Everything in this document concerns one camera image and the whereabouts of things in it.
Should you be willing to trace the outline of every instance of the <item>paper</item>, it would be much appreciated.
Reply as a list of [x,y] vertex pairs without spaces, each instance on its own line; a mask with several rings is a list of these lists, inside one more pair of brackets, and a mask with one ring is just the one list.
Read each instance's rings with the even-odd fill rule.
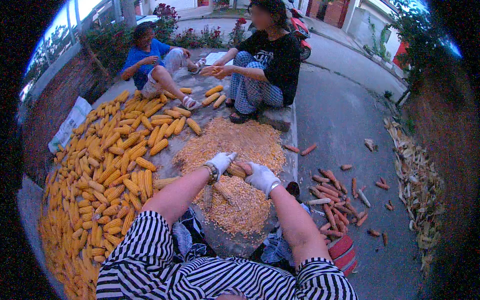
[[[218,53],[210,53],[208,56],[205,58],[207,61],[205,63],[205,66],[211,66],[213,65],[218,59],[222,58],[226,52],[218,52]],[[233,65],[233,60],[227,62],[225,64],[226,66]]]
[[63,121],[53,139],[50,141],[50,143],[48,143],[48,149],[51,153],[55,153],[59,150],[59,144],[65,148],[68,141],[70,140],[72,130],[74,128],[77,128],[80,124],[83,123],[83,121],[85,121],[86,115],[91,110],[92,106],[88,104],[87,100],[79,96],[77,98],[77,101],[75,102],[75,105],[70,110],[67,119]]

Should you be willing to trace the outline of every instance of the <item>red motorcycle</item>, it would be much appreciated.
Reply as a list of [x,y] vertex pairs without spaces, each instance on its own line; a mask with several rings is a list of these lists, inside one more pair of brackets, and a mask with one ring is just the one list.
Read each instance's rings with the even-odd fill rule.
[[[289,19],[288,22],[288,31],[293,33],[293,35],[298,39],[300,43],[300,59],[301,60],[306,60],[310,55],[312,54],[312,47],[310,46],[309,43],[307,43],[305,40],[307,38],[310,38],[310,32],[308,31],[308,27],[303,23],[301,20],[303,16],[301,15],[300,11],[295,9],[295,8],[287,8],[291,14],[292,17]],[[252,33],[254,33],[257,29],[255,28],[255,25],[253,23],[250,24],[248,27],[248,30],[250,30]]]

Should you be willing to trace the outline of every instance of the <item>black and white striped clothing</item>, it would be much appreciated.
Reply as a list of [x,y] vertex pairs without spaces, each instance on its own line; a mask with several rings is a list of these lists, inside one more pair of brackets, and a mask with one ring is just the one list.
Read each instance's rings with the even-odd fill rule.
[[172,235],[165,219],[147,211],[134,220],[124,241],[102,264],[98,299],[357,299],[343,273],[329,260],[311,258],[289,272],[240,258],[200,257],[172,262]]

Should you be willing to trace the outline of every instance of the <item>white glove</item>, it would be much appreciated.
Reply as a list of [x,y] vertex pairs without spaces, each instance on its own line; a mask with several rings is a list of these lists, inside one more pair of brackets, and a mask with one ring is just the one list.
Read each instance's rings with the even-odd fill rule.
[[268,199],[273,184],[281,184],[282,182],[272,171],[270,171],[269,168],[253,162],[249,162],[248,164],[252,167],[252,174],[245,177],[245,182],[251,184],[256,189],[263,191],[265,197]]
[[218,170],[217,181],[219,181],[220,176],[225,172],[225,170],[227,170],[227,168],[230,166],[230,164],[236,157],[237,152],[233,152],[230,155],[227,155],[226,152],[220,152],[205,163],[210,163],[215,166],[215,168]]

